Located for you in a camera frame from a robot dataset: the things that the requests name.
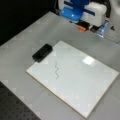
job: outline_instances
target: white table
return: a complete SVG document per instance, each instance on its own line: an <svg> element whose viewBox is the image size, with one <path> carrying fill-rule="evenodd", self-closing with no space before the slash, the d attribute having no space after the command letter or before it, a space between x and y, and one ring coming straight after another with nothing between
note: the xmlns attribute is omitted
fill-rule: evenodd
<svg viewBox="0 0 120 120"><path fill-rule="evenodd" d="M46 14L26 30L0 47L0 80L42 120L83 120L42 85L25 73L33 63L32 55L45 43L65 41L120 71L120 46L97 35L82 33L75 24ZM120 77L100 101L88 120L120 118Z"/></svg>

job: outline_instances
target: machine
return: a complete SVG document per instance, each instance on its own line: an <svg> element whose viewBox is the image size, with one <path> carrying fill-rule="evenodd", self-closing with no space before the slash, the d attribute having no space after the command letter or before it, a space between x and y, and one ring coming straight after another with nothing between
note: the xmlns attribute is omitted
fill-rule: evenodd
<svg viewBox="0 0 120 120"><path fill-rule="evenodd" d="M105 38L120 42L120 0L59 0L59 9L64 18L74 23L86 22L100 28L98 32L104 32Z"/></svg>

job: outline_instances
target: black object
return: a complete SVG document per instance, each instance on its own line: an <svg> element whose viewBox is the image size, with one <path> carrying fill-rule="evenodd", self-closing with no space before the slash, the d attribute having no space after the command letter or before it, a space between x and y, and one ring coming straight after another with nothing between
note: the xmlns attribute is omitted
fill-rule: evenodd
<svg viewBox="0 0 120 120"><path fill-rule="evenodd" d="M41 120L0 82L0 120Z"/></svg>
<svg viewBox="0 0 120 120"><path fill-rule="evenodd" d="M37 53L33 55L33 59L37 62L43 60L52 51L52 46L45 44Z"/></svg>

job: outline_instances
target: ink mark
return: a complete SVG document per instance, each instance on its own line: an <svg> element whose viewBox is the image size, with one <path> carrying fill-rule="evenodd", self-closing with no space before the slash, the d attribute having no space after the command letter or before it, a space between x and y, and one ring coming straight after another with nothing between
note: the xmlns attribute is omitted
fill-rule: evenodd
<svg viewBox="0 0 120 120"><path fill-rule="evenodd" d="M55 62L55 68L56 68L56 71L55 71L55 74L56 74L56 80L59 78L59 75L58 75L58 70L59 70L59 68L57 67L57 61Z"/></svg>

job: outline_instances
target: table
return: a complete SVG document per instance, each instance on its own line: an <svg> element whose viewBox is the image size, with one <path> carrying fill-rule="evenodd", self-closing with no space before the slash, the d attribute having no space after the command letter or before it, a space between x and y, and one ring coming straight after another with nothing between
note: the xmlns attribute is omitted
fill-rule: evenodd
<svg viewBox="0 0 120 120"><path fill-rule="evenodd" d="M0 47L0 81L42 120L84 120L78 113L26 74L32 55L45 43L65 41L104 64L120 71L120 46L51 12ZM88 120L120 118L120 76Z"/></svg>

